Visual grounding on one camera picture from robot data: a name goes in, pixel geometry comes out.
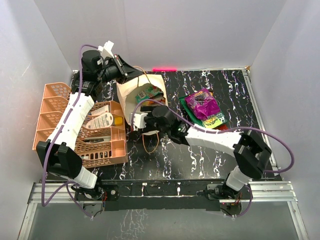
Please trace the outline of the brown paper bag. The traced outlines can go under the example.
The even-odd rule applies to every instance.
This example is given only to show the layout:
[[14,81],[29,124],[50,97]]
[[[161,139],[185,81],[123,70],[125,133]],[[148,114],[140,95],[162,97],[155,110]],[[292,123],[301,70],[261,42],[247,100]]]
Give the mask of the brown paper bag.
[[157,130],[147,129],[147,124],[144,122],[147,111],[142,108],[168,105],[165,81],[160,74],[147,74],[139,66],[135,66],[134,69],[141,75],[126,83],[116,84],[117,97],[124,118],[132,130],[145,130],[143,136],[157,135]]

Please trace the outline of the purple snack packet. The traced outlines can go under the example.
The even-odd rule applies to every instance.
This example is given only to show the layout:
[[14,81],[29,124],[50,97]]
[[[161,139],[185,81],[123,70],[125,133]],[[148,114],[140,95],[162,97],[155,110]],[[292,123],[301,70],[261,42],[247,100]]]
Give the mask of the purple snack packet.
[[185,98],[188,108],[201,121],[208,120],[221,110],[212,93],[203,88]]

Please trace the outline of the green real cookies bag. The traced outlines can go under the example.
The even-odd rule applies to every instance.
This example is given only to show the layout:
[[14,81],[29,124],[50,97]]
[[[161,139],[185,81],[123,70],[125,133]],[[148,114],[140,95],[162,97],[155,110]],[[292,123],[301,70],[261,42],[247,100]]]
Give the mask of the green real cookies bag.
[[[180,103],[181,111],[182,111],[185,115],[187,115],[187,119],[188,119],[188,120],[192,121],[194,124],[197,124],[197,125],[199,125],[199,126],[201,126],[201,127],[204,127],[203,124],[202,124],[202,120],[198,119],[198,118],[195,116],[195,114],[193,113],[193,111],[188,107],[188,105],[187,105],[187,103],[186,103],[186,101],[185,101],[185,98],[186,98],[186,96],[183,96],[183,97],[180,97],[180,98],[179,98],[179,103]],[[224,113],[220,110],[219,112],[217,112],[217,113],[214,114],[214,115],[217,115],[217,114],[224,114]]]

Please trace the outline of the teal mint candy bag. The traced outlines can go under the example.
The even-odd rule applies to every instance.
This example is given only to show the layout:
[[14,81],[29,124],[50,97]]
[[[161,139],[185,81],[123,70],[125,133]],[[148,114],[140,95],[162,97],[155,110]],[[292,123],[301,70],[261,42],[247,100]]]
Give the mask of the teal mint candy bag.
[[140,91],[136,96],[135,96],[135,101],[136,103],[140,103],[143,100],[149,99],[150,98],[150,94],[148,91],[146,90],[142,90]]

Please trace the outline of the orange candy packet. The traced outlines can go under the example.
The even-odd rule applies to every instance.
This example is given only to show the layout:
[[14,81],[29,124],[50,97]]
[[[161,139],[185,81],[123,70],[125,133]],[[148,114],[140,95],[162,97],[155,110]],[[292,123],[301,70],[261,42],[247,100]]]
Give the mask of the orange candy packet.
[[153,99],[159,102],[165,101],[164,92],[156,86],[149,86],[144,92],[146,99]]

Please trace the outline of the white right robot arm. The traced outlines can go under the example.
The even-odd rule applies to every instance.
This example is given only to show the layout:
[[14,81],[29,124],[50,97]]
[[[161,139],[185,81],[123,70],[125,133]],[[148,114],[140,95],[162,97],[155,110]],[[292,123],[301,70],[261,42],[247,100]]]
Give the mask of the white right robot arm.
[[134,113],[132,119],[135,131],[144,134],[158,131],[176,144],[206,147],[235,158],[236,167],[224,182],[206,189],[209,199],[238,199],[244,186],[263,177],[272,153],[263,138],[251,129],[223,133],[189,124],[179,120],[165,105],[155,106],[149,112]]

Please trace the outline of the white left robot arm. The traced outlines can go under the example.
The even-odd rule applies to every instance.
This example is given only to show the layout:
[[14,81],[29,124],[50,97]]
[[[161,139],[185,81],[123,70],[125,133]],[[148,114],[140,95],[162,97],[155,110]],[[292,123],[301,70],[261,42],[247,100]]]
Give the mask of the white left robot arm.
[[143,72],[126,63],[121,56],[110,51],[90,49],[79,53],[79,71],[71,89],[69,101],[53,132],[36,145],[36,153],[43,167],[41,194],[45,194],[46,175],[52,174],[67,180],[81,194],[97,200],[104,195],[98,176],[83,166],[75,152],[81,127],[101,93],[104,82],[116,80],[125,84]]

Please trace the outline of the yellow bottle cap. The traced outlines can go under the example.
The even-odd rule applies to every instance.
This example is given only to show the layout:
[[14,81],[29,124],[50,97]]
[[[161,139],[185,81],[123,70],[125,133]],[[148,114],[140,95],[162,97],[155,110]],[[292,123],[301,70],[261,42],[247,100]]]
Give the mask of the yellow bottle cap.
[[120,116],[114,117],[113,126],[118,127],[123,125],[123,118]]

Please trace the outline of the white tube with label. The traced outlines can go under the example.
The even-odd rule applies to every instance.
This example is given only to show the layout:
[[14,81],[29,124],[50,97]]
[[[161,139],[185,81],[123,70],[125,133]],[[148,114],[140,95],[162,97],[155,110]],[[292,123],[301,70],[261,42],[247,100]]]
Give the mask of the white tube with label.
[[90,120],[85,127],[90,130],[108,128],[112,126],[113,122],[113,115],[110,112],[105,112]]

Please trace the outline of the orange plastic organizer basket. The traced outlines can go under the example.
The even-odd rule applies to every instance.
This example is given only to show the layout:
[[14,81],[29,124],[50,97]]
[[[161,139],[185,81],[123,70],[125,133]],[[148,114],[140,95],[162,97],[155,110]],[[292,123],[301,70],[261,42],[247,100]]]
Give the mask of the orange plastic organizer basket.
[[[71,88],[63,82],[44,86],[32,150],[39,141],[46,141],[56,128],[70,98]],[[128,162],[125,123],[105,128],[86,128],[94,119],[87,116],[75,142],[75,152],[82,158],[82,165],[89,168],[123,164]]]

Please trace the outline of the yellow green sour candy packet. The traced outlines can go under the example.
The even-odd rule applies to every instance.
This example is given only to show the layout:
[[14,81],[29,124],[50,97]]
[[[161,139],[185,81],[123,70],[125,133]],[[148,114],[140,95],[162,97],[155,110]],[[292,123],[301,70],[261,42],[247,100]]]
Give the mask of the yellow green sour candy packet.
[[202,125],[208,129],[215,129],[226,122],[226,118],[222,113],[210,116],[207,120],[202,121]]

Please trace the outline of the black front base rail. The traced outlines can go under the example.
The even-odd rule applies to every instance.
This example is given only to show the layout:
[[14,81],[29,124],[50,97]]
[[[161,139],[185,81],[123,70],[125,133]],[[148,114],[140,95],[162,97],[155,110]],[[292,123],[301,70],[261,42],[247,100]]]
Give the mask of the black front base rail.
[[220,211],[219,201],[205,190],[222,183],[214,179],[103,180],[101,186],[107,192],[107,211]]

